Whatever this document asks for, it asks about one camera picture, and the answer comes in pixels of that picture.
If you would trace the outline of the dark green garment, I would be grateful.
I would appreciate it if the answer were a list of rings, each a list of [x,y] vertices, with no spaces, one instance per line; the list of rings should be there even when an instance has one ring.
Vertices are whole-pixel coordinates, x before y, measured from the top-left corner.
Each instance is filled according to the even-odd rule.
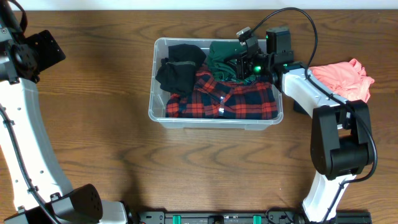
[[[239,42],[213,41],[210,44],[206,64],[216,81],[249,85],[257,80],[255,75],[250,75],[245,79],[238,78],[236,59],[225,62],[225,59],[229,59],[243,50],[243,46]]]

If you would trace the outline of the red blue plaid shirt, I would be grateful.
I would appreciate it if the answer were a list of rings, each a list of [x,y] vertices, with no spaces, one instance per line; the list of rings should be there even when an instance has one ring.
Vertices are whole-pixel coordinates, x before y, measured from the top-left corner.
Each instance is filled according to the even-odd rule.
[[[172,94],[165,108],[167,118],[269,120],[277,115],[270,83],[219,82],[206,65],[195,74],[193,92]]]

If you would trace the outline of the black garment with tape band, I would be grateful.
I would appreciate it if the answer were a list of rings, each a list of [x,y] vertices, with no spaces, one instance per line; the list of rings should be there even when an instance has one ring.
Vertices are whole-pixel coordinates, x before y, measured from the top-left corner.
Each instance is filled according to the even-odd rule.
[[[186,96],[192,93],[195,75],[206,54],[196,45],[179,44],[168,47],[169,56],[161,60],[155,79],[169,93]]]

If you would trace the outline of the salmon pink garment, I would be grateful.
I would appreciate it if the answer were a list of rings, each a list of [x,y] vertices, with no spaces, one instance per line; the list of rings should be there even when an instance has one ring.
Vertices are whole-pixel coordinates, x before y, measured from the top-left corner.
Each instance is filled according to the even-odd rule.
[[[369,87],[374,79],[367,75],[365,68],[355,58],[349,62],[310,67],[310,71],[331,91],[350,101],[362,100],[367,103],[370,99]]]

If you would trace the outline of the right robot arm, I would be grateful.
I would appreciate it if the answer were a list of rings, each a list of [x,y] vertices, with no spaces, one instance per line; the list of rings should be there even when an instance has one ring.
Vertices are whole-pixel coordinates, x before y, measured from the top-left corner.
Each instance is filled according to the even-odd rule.
[[[329,90],[309,68],[294,60],[288,27],[267,30],[266,50],[249,27],[237,32],[243,52],[237,54],[237,76],[260,75],[294,99],[312,119],[310,155],[316,173],[300,210],[266,212],[268,223],[371,223],[368,212],[338,212],[337,205],[377,154],[371,136],[369,109]]]

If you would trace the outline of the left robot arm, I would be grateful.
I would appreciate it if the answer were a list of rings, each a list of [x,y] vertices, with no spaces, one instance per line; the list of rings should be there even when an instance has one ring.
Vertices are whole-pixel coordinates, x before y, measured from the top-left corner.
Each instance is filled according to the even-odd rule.
[[[102,200],[91,184],[74,188],[60,167],[37,83],[65,54],[47,30],[26,37],[27,18],[15,17],[15,5],[1,1],[1,149],[16,209],[6,223],[128,223],[122,202]]]

